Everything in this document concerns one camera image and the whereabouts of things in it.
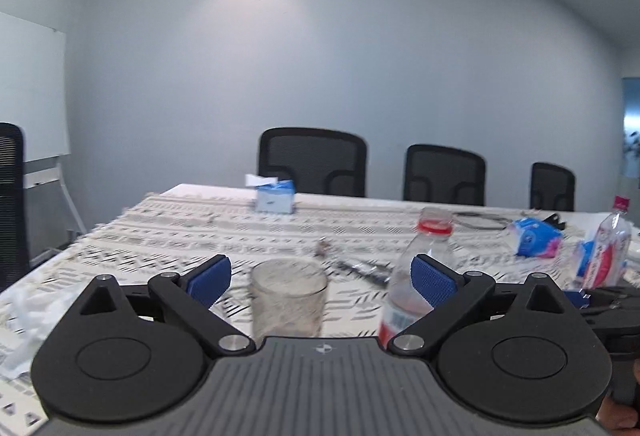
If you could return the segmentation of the person's right hand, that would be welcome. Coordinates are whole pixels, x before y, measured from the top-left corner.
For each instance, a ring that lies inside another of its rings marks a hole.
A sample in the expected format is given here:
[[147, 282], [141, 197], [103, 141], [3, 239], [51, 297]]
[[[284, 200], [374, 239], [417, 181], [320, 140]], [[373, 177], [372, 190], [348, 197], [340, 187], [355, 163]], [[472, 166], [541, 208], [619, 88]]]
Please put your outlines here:
[[622, 373], [614, 375], [612, 390], [608, 393], [597, 413], [597, 421], [608, 430], [611, 435], [639, 436], [639, 411], [620, 404], [613, 398]]

